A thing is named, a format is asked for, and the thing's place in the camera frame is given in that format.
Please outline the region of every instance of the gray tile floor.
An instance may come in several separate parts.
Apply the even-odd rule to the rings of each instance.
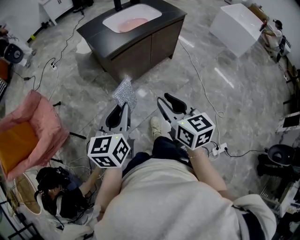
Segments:
[[[282,102],[289,98],[289,92],[278,64],[269,57],[263,45],[257,42],[237,59],[212,34],[209,26],[223,0],[168,0],[171,4],[187,12],[180,35],[190,42],[182,44],[190,52],[197,67],[207,96],[217,111],[225,113],[218,118],[220,141],[227,143],[233,155],[249,149],[263,149],[274,144],[274,133],[280,116],[285,114]],[[79,26],[97,15],[113,8],[113,1],[97,0],[85,10],[85,18]],[[22,76],[35,75],[36,86],[42,68],[51,57],[60,57],[65,39],[72,34],[81,14],[68,13],[57,20],[58,26],[50,27],[38,34],[31,46],[37,50],[28,69],[17,68]],[[112,105],[111,94],[117,87],[113,79],[104,73],[93,55],[82,52],[81,36],[75,32],[68,42],[62,60],[58,63],[58,85],[51,102],[61,101],[56,107],[63,123],[70,131],[93,137],[101,116]],[[232,83],[229,85],[223,75]],[[55,87],[56,72],[47,66],[39,92],[50,97]],[[5,112],[14,110],[32,89],[33,81],[24,82],[17,75],[2,101]],[[135,152],[150,149],[153,140],[150,135],[149,120],[152,116],[162,116],[158,110],[157,97],[165,92],[176,93],[188,99],[201,112],[206,112],[216,122],[215,112],[207,101],[195,69],[188,54],[180,43],[177,44],[173,59],[166,59],[152,70],[133,82],[138,104],[132,113],[130,137],[135,139]],[[217,132],[213,136],[216,142]],[[86,155],[86,143],[82,139],[68,138],[59,153],[65,163]],[[218,159],[211,157],[212,164],[221,173],[229,188],[237,195],[249,190],[257,193],[263,181],[256,175],[256,153],[244,157],[230,158],[221,154]],[[86,159],[75,163],[88,166]],[[77,168],[79,175],[82,169]],[[45,239],[55,238],[50,228],[34,217]]]

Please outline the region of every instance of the sink cabinet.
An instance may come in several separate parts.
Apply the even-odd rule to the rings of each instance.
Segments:
[[[172,58],[182,24],[183,19],[149,34],[116,56],[98,60],[116,82],[136,80],[165,58]]]

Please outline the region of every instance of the white cube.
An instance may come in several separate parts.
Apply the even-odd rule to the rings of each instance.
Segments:
[[[88,157],[101,168],[121,167],[130,151],[123,134],[92,137]]]
[[[211,141],[215,124],[206,113],[183,119],[177,122],[176,139],[194,150]]]
[[[243,4],[221,7],[210,32],[238,58],[259,38],[263,22]]]

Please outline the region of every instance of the sink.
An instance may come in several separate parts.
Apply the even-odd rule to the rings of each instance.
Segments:
[[[258,40],[262,24],[254,13],[239,3],[221,7],[210,32],[240,57]]]
[[[103,20],[103,24],[117,33],[128,32],[143,25],[162,13],[146,4],[135,4]]]

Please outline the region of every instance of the black strap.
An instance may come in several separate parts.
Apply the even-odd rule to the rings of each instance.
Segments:
[[[265,240],[265,235],[257,217],[250,211],[242,214],[249,230],[250,240]]]

